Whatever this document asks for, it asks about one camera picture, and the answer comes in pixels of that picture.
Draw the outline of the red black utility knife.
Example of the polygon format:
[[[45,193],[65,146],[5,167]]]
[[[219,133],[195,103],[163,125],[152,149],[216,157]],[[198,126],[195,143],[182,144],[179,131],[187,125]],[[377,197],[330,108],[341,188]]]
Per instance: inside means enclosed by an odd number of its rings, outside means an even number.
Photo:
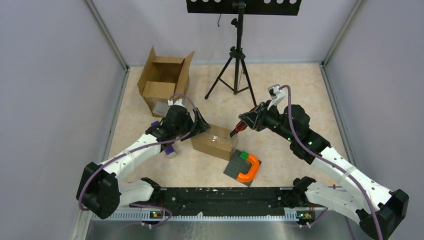
[[[237,133],[244,131],[247,128],[247,126],[248,125],[244,121],[240,120],[235,126],[235,128],[230,132],[229,134],[230,138],[235,136]]]

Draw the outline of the small cardboard box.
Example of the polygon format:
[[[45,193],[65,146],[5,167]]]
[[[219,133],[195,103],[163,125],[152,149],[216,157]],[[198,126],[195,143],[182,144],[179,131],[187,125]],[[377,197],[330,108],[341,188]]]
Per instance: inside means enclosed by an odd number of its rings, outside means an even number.
[[[236,149],[237,135],[230,136],[232,130],[209,124],[210,128],[190,138],[194,150],[230,161]]]

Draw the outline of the large cardboard express box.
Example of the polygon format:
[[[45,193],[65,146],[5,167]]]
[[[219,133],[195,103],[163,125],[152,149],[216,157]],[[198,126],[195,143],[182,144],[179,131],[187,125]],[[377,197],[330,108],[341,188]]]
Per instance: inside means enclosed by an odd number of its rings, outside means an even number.
[[[173,94],[186,94],[190,65],[195,52],[186,57],[159,56],[152,47],[137,82],[138,92],[146,102],[153,117],[155,103],[168,103]]]

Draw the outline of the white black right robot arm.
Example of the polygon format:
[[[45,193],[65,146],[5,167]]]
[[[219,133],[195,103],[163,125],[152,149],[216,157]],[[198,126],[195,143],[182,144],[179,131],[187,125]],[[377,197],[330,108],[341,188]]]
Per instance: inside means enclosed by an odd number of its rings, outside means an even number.
[[[293,200],[299,206],[324,206],[357,223],[374,240],[387,240],[406,216],[409,196],[401,189],[390,190],[375,182],[344,159],[328,140],[313,131],[310,116],[298,104],[280,113],[271,101],[260,103],[238,116],[236,132],[249,127],[269,129],[290,142],[299,159],[319,169],[344,191],[304,176],[293,181]]]

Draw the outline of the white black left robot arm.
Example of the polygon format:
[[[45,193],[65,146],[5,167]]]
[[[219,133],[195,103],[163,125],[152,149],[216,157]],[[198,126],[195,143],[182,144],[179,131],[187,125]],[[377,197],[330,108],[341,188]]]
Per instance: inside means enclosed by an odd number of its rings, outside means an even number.
[[[91,162],[85,166],[76,194],[78,206],[101,219],[135,202],[156,206],[161,194],[155,190],[157,185],[153,181],[142,178],[126,183],[125,178],[174,142],[190,139],[210,127],[198,108],[190,114],[182,105],[171,106],[166,116],[152,123],[130,147],[102,163]]]

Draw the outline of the green block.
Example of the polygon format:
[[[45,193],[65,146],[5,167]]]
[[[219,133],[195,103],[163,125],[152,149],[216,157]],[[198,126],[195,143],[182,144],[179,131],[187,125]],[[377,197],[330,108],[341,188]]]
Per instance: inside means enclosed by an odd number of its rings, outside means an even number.
[[[246,160],[248,159],[248,157],[249,157],[249,153],[248,153],[248,152],[245,152],[245,151],[242,151],[242,152],[239,154],[239,157],[240,157],[241,159],[243,159],[244,161],[246,161]]]

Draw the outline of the white shipping label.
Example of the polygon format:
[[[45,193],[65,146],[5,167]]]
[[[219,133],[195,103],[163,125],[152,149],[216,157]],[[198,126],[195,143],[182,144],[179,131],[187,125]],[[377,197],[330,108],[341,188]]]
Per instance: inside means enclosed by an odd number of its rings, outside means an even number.
[[[158,101],[154,104],[152,114],[156,117],[165,117],[170,106],[168,103]]]

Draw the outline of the grey knife holder plate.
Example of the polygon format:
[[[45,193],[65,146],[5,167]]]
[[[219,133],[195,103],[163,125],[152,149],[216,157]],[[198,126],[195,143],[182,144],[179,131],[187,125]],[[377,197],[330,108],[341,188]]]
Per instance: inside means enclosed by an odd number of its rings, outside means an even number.
[[[236,178],[237,178],[239,172],[246,174],[248,172],[249,168],[250,168],[250,164],[247,163],[245,160],[240,158],[241,152],[243,152],[243,151],[240,151],[238,149],[236,149],[234,151],[234,153],[232,154],[227,166],[225,167],[225,169],[223,171],[224,175],[230,177],[231,179],[233,179],[235,181],[237,181]],[[242,182],[239,182],[239,181],[237,181],[237,182],[245,185],[246,187],[250,187],[252,185],[253,181],[254,180],[252,180],[251,182],[248,182],[248,183],[242,183]]]

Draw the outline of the black tripod stand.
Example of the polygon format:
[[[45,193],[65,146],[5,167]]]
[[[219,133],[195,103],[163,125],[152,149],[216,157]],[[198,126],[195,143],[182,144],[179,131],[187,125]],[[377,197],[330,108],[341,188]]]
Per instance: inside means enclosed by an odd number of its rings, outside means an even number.
[[[210,94],[214,90],[217,83],[221,82],[226,87],[228,87],[233,92],[234,95],[237,95],[237,94],[239,94],[243,91],[249,90],[250,94],[251,94],[253,105],[255,107],[257,106],[257,101],[256,101],[256,98],[255,98],[253,86],[252,86],[250,76],[249,76],[249,73],[248,73],[248,70],[247,70],[247,66],[246,66],[246,63],[245,63],[246,55],[243,53],[243,48],[242,48],[244,13],[245,13],[245,10],[246,10],[246,5],[247,5],[246,0],[236,0],[233,3],[233,6],[237,9],[237,13],[238,13],[238,17],[234,18],[231,21],[231,24],[234,25],[237,29],[236,46],[232,46],[230,48],[229,58],[228,58],[227,62],[225,63],[224,67],[222,68],[221,72],[219,73],[219,75],[215,79],[211,88],[209,89],[209,91],[205,95],[205,97],[204,97],[205,100],[207,100],[209,98]],[[234,83],[233,83],[233,86],[230,86],[227,82],[225,82],[222,79],[222,75],[224,74],[224,72],[226,71],[226,69],[228,68],[229,64],[231,63],[231,61],[233,59],[235,60]],[[245,74],[246,81],[247,81],[247,87],[239,89],[240,77],[242,76],[242,73]]]

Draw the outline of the black perforated tripod tray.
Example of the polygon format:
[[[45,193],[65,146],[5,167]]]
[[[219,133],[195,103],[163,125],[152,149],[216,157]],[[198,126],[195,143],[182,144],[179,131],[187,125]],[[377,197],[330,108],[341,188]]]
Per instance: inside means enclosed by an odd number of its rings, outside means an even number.
[[[300,0],[187,0],[188,13],[296,16]]]

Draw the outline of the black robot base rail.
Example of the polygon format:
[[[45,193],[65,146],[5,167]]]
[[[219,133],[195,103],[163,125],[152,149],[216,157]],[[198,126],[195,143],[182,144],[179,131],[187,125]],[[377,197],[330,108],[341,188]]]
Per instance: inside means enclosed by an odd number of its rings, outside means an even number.
[[[162,207],[175,217],[279,217],[312,222],[316,205],[291,187],[168,187],[154,189],[140,205]]]

